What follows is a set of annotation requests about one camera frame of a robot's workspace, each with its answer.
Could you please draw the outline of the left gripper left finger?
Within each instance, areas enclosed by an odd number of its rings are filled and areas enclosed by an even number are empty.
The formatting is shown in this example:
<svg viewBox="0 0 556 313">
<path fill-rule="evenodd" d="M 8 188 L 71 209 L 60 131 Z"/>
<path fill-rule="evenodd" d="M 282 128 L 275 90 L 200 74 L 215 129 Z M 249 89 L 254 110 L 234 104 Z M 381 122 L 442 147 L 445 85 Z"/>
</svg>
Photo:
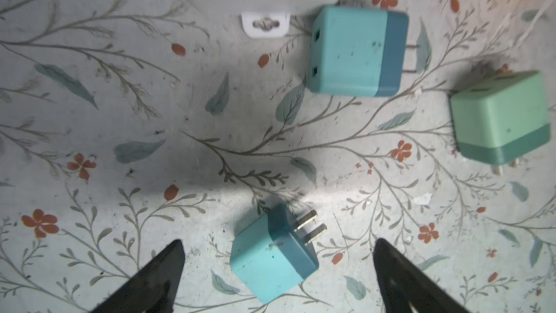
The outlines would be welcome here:
<svg viewBox="0 0 556 313">
<path fill-rule="evenodd" d="M 184 264 L 176 239 L 93 312 L 173 312 Z"/>
</svg>

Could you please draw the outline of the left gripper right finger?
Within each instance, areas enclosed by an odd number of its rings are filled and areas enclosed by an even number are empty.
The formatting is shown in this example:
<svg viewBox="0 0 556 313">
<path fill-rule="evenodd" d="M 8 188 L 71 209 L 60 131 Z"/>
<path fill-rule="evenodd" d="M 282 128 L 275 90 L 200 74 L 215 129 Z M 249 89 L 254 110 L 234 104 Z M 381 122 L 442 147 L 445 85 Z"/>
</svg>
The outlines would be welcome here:
<svg viewBox="0 0 556 313">
<path fill-rule="evenodd" d="M 376 241 L 373 260 L 386 312 L 467 313 L 387 240 Z"/>
</svg>

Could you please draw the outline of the teal plug adapter front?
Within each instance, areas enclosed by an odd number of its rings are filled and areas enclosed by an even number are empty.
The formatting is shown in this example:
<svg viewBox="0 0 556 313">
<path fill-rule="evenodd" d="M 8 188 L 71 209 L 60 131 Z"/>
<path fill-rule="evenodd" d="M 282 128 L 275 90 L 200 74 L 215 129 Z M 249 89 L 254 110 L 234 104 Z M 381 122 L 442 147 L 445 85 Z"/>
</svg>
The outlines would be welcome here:
<svg viewBox="0 0 556 313">
<path fill-rule="evenodd" d="M 309 232 L 303 228 L 316 217 L 316 210 L 298 217 L 281 204 L 235 237 L 231 269 L 262 304 L 286 294 L 319 269 L 311 242 L 327 226 L 321 224 Z"/>
</svg>

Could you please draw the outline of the green plug adapter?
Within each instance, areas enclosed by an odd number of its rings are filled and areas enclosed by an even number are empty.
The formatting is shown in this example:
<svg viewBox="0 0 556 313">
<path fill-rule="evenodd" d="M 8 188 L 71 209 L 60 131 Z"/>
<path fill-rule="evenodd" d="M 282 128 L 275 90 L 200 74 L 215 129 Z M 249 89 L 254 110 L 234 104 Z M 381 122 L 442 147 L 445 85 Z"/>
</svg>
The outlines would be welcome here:
<svg viewBox="0 0 556 313">
<path fill-rule="evenodd" d="M 551 139 L 546 85 L 538 70 L 472 84 L 450 97 L 450 114 L 459 152 L 496 175 Z"/>
</svg>

